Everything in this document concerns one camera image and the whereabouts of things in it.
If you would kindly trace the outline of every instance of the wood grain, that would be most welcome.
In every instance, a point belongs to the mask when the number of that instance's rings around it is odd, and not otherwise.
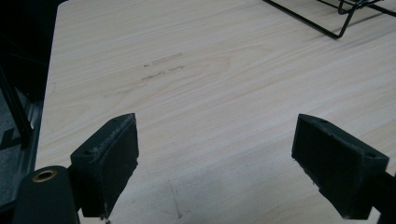
[[[112,223],[375,223],[375,210],[341,219],[291,145],[299,113],[321,117],[396,172],[395,24],[360,10],[334,41],[260,0],[65,2],[36,168],[68,166],[107,120],[135,112],[139,165]]]

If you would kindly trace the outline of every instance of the gray floor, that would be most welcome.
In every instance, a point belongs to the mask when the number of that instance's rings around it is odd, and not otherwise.
[[[3,133],[14,128],[14,138],[19,137],[14,120],[8,110],[2,92],[0,92],[0,142]],[[0,205],[10,202],[14,197],[14,175],[17,172],[21,146],[0,150]]]

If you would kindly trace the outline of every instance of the black metal frame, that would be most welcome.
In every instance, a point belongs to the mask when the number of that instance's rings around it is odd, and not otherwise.
[[[382,13],[388,14],[390,16],[396,17],[396,12],[375,5],[375,3],[379,2],[379,1],[383,1],[383,0],[355,0],[355,1],[353,1],[353,0],[339,0],[340,4],[338,6],[328,3],[328,2],[325,2],[323,0],[317,0],[318,2],[323,3],[327,6],[336,8],[339,15],[347,14],[346,21],[344,22],[344,25],[342,26],[340,33],[336,34],[335,32],[332,32],[332,31],[318,25],[317,23],[301,16],[300,14],[295,13],[294,11],[291,11],[290,9],[288,9],[286,7],[281,6],[280,4],[278,4],[272,0],[263,0],[263,1],[270,4],[273,7],[280,9],[281,11],[291,15],[295,19],[304,22],[305,24],[311,26],[312,28],[322,32],[323,34],[325,34],[333,39],[339,39],[344,35],[344,32],[346,31],[347,26],[349,25],[349,22],[352,19],[352,16],[357,9],[369,7],[374,10],[380,11]],[[344,5],[350,5],[351,8],[345,9]]]

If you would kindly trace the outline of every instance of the light wood surface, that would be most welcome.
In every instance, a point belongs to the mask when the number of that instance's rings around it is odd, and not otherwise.
[[[340,26],[316,1],[296,9]],[[260,0],[65,2],[36,168],[68,166],[134,112],[139,165],[112,223],[376,223],[374,209],[341,219],[290,155],[305,113],[390,156],[394,175],[395,40],[396,20],[371,9],[334,41]]]

